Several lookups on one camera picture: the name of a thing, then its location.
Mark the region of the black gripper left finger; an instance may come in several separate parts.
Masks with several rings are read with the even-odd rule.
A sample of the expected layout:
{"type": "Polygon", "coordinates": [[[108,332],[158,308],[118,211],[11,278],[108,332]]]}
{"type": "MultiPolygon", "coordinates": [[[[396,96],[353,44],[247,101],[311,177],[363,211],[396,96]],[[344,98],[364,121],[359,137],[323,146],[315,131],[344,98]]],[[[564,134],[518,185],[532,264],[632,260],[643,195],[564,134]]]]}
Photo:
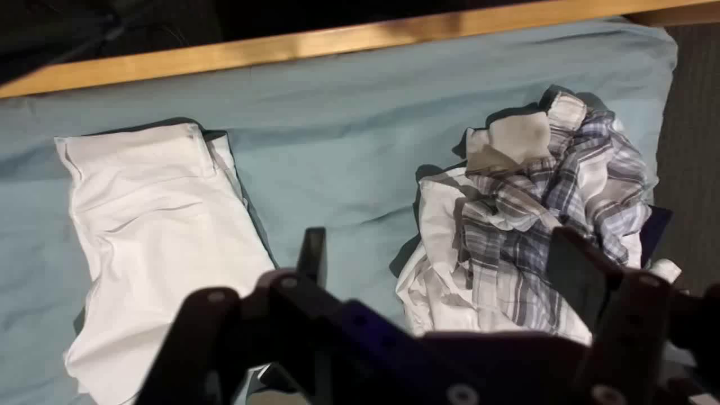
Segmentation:
{"type": "Polygon", "coordinates": [[[235,405],[254,366],[315,391],[315,319],[332,304],[323,286],[326,229],[303,231],[297,266],[271,269],[247,294],[192,293],[175,315],[136,405],[235,405]]]}

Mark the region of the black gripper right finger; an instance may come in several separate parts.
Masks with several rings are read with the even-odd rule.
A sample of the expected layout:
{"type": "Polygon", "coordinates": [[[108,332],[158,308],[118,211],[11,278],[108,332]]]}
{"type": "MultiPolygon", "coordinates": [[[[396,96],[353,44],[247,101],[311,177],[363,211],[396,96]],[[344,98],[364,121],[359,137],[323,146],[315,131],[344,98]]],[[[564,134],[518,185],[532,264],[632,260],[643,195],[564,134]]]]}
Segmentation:
{"type": "Polygon", "coordinates": [[[576,391],[591,405],[717,405],[720,288],[679,291],[553,229],[545,269],[591,330],[576,391]]]}

